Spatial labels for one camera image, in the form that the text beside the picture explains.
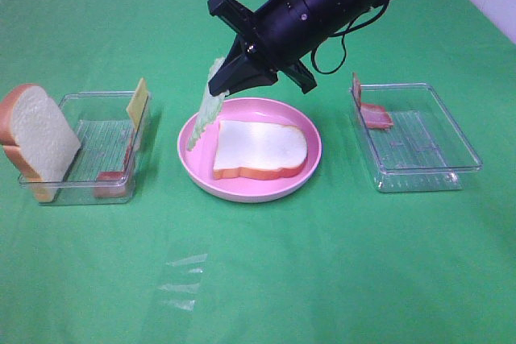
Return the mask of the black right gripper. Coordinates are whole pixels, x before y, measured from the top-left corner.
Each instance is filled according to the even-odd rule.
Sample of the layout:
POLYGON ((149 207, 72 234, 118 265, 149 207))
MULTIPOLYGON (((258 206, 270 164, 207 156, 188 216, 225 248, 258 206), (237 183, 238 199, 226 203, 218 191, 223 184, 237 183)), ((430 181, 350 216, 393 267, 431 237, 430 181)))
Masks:
POLYGON ((303 93, 317 82, 301 58, 344 24, 344 0, 268 0, 256 11, 236 0, 209 0, 211 15, 236 33, 210 94, 274 85, 283 72, 303 93))

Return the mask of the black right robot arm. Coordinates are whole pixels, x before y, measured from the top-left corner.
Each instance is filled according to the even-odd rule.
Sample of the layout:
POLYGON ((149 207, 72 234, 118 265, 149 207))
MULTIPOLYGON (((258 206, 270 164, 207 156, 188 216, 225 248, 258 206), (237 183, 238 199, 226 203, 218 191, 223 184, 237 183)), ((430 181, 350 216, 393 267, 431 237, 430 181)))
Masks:
POLYGON ((236 33, 226 59, 208 82, 210 94, 272 85, 279 72, 308 93, 317 83, 301 58, 345 24, 389 1, 268 0, 251 11, 236 0, 209 0, 210 14, 236 33))

